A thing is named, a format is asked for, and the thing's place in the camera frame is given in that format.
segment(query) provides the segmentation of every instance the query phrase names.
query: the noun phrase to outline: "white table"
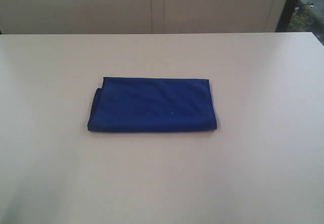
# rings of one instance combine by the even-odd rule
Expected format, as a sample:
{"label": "white table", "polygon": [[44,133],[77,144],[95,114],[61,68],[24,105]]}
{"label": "white table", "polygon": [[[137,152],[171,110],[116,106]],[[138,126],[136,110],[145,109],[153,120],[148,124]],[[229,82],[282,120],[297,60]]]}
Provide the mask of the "white table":
{"label": "white table", "polygon": [[[93,133],[103,76],[209,78],[219,128]],[[0,223],[324,223],[311,33],[0,36]]]}

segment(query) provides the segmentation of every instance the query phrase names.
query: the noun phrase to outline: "fabric fold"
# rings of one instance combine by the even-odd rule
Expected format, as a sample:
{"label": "fabric fold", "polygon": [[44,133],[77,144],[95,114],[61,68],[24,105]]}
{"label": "fabric fold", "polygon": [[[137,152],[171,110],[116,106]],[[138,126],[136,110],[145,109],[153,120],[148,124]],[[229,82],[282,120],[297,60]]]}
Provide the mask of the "fabric fold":
{"label": "fabric fold", "polygon": [[187,132],[217,128],[207,79],[104,77],[88,130]]}

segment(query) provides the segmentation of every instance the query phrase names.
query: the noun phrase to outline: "wall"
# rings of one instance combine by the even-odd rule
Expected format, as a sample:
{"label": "wall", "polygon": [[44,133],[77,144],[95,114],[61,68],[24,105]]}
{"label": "wall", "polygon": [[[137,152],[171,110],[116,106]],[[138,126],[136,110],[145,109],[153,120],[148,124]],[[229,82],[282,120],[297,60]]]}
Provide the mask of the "wall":
{"label": "wall", "polygon": [[286,0],[0,0],[3,33],[272,32]]}

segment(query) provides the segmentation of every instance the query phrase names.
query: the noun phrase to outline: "folded blue fabric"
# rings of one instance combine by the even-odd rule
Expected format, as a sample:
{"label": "folded blue fabric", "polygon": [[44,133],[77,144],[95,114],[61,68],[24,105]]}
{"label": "folded blue fabric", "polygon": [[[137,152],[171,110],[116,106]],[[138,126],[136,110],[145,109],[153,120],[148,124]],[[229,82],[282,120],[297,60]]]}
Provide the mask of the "folded blue fabric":
{"label": "folded blue fabric", "polygon": [[104,77],[88,130],[180,132],[217,128],[207,79]]}

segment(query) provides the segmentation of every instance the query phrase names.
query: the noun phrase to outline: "blue cloth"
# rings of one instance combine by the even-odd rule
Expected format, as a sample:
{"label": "blue cloth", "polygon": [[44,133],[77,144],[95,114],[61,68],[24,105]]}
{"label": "blue cloth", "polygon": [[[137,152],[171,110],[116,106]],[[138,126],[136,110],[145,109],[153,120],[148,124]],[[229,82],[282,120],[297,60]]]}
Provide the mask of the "blue cloth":
{"label": "blue cloth", "polygon": [[217,128],[207,79],[104,77],[88,130],[180,132]]}

